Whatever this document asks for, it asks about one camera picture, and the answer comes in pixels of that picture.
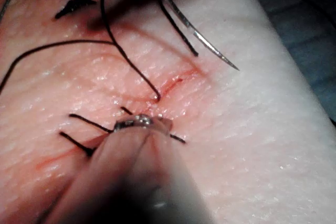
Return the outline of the left arm needle driver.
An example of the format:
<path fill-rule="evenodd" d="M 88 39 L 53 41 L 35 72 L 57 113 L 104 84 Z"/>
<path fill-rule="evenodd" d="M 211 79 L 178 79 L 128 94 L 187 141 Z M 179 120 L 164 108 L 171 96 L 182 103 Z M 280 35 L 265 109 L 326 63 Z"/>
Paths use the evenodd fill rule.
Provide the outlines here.
<path fill-rule="evenodd" d="M 126 129 L 128 127 L 141 127 L 152 129 L 169 136 L 173 122 L 170 119 L 161 116 L 149 116 L 146 114 L 128 115 L 121 120 L 116 121 L 114 131 Z"/>

